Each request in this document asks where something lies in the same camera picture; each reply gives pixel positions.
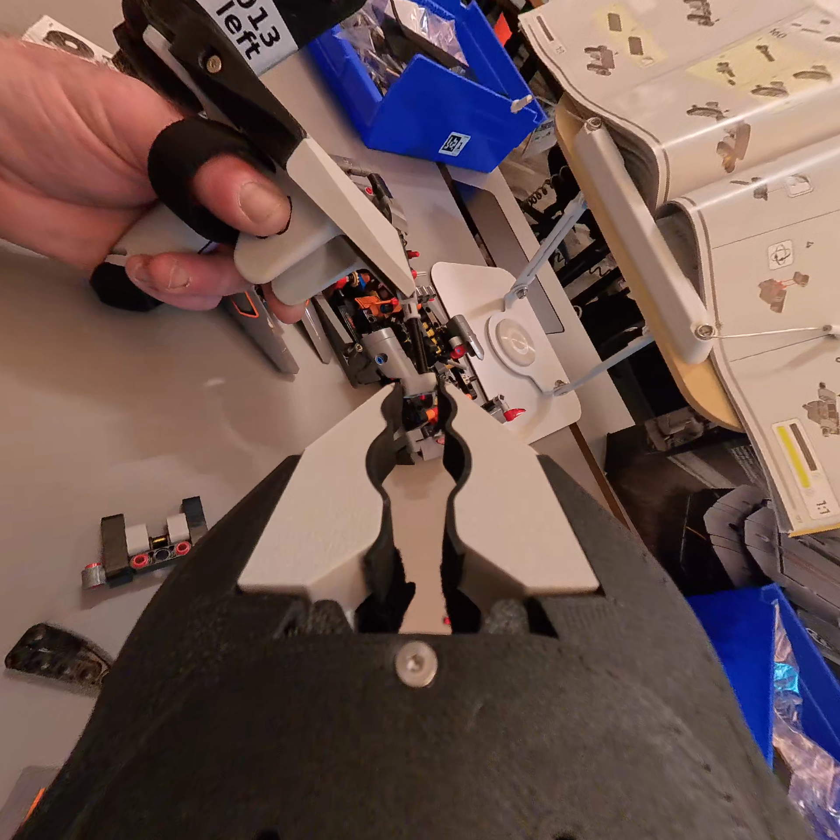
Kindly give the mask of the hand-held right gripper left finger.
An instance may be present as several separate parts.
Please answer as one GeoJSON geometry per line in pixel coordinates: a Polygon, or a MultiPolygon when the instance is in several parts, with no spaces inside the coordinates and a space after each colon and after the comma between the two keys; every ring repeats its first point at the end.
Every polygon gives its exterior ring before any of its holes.
{"type": "Polygon", "coordinates": [[[399,631],[416,587],[384,481],[403,408],[403,388],[388,385],[303,450],[239,574],[241,591],[336,602],[362,632],[399,631]]]}

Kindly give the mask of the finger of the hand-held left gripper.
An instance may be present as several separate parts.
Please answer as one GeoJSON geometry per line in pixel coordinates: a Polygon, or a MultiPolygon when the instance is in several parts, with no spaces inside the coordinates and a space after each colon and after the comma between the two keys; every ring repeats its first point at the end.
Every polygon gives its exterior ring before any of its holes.
{"type": "Polygon", "coordinates": [[[287,173],[403,298],[415,294],[415,279],[397,230],[317,141],[303,137],[287,161],[287,173]]]}

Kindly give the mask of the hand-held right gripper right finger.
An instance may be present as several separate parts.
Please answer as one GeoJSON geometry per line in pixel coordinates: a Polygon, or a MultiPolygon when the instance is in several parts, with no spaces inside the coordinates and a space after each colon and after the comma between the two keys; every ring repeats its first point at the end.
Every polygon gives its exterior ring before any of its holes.
{"type": "Polygon", "coordinates": [[[480,630],[495,604],[600,589],[534,449],[476,402],[443,385],[438,414],[446,502],[440,577],[454,634],[480,630]]]}

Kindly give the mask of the partly built lego vehicle model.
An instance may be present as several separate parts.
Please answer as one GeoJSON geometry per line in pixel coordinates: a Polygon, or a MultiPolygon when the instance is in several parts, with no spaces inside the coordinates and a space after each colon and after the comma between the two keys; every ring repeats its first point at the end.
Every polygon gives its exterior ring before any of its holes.
{"type": "Polygon", "coordinates": [[[398,463],[431,461],[444,453],[438,396],[417,390],[431,382],[430,375],[437,383],[464,393],[501,424],[525,414],[525,408],[510,406],[503,394],[487,396],[476,373],[476,362],[484,353],[477,335],[462,315],[447,314],[434,287],[420,286],[416,316],[409,318],[397,291],[342,234],[336,234],[327,249],[332,262],[345,271],[331,279],[311,303],[350,383],[409,385],[403,403],[404,430],[395,435],[398,463]],[[416,368],[419,348],[423,349],[426,377],[419,376],[416,368]]]}

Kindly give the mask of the black lego subassembly red pins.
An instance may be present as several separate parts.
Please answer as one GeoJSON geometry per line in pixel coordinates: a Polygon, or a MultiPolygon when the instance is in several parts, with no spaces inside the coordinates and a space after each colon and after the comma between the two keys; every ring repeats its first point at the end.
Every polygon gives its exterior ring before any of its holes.
{"type": "Polygon", "coordinates": [[[207,534],[200,497],[184,498],[179,511],[168,517],[163,530],[151,533],[147,525],[132,526],[123,514],[100,521],[100,552],[80,572],[83,591],[116,587],[165,570],[181,562],[207,534]]]}

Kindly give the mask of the plastic bags of lego parts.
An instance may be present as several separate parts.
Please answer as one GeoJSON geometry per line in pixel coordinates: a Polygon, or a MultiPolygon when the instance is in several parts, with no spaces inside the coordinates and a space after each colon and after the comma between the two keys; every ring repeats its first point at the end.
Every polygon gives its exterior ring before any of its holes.
{"type": "Polygon", "coordinates": [[[334,32],[352,47],[374,82],[387,87],[416,57],[470,77],[455,18],[431,2],[369,1],[334,32]]]}

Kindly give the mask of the grey orange-striped curved lego panel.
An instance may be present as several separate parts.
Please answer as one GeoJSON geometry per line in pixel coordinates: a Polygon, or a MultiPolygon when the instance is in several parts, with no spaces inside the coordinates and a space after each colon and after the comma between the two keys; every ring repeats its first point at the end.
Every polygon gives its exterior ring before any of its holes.
{"type": "Polygon", "coordinates": [[[224,297],[220,306],[279,373],[299,373],[299,365],[284,339],[280,322],[268,309],[261,289],[257,287],[224,297]]]}

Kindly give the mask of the black curved lego panel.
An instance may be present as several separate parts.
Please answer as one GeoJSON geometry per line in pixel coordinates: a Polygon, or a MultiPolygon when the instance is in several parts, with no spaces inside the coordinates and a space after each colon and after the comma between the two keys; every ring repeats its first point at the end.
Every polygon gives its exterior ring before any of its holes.
{"type": "Polygon", "coordinates": [[[28,628],[4,659],[7,670],[85,690],[100,690],[112,664],[93,642],[47,623],[28,628]]]}

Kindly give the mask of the dark grey orange-striped lego tile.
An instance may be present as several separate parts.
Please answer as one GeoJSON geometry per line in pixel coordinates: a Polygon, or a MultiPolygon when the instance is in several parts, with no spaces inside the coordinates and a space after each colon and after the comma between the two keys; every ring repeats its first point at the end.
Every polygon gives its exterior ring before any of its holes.
{"type": "Polygon", "coordinates": [[[2,802],[2,839],[14,837],[59,771],[60,768],[55,766],[30,765],[22,769],[11,791],[2,802]]]}

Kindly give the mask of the lego instruction booklet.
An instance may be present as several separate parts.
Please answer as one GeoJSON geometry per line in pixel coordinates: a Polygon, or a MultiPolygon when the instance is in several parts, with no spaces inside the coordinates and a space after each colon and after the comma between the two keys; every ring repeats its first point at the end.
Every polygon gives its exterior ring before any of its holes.
{"type": "Polygon", "coordinates": [[[549,2],[520,30],[675,354],[789,534],[838,528],[838,2],[549,2]]]}

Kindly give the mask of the person's left hand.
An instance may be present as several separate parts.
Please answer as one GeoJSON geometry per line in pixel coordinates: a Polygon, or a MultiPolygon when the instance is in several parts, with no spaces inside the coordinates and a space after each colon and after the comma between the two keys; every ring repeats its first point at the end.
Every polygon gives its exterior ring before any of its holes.
{"type": "MultiPolygon", "coordinates": [[[[91,272],[155,203],[150,148],[186,113],[140,80],[58,49],[1,37],[1,237],[91,272]]],[[[195,199],[240,233],[283,233],[291,202],[231,154],[204,163],[195,199]]],[[[130,283],[157,301],[209,310],[248,288],[233,250],[133,255],[130,283]]]]}

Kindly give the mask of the blue storage bin white tag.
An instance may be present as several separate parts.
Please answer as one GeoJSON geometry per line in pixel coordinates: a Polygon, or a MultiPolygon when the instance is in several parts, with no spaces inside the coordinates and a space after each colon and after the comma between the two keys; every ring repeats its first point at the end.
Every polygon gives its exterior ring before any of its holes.
{"type": "Polygon", "coordinates": [[[472,78],[416,56],[381,92],[338,26],[308,53],[368,148],[491,172],[547,116],[536,100],[513,110],[529,86],[477,3],[423,5],[455,23],[472,78]]]}

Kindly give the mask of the sticker sheet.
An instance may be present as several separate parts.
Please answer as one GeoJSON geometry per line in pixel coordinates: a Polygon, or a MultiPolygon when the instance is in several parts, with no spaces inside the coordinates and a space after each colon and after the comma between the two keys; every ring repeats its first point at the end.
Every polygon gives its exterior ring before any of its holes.
{"type": "Polygon", "coordinates": [[[22,35],[22,40],[59,49],[88,62],[117,69],[111,53],[47,15],[30,25],[22,35]]]}

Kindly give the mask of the clear plastic bags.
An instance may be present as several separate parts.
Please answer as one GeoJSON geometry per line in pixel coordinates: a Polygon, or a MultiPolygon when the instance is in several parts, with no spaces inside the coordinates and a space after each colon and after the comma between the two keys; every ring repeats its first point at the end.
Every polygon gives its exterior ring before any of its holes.
{"type": "Polygon", "coordinates": [[[839,838],[839,765],[805,731],[805,679],[774,605],[773,762],[815,838],[839,838]]]}

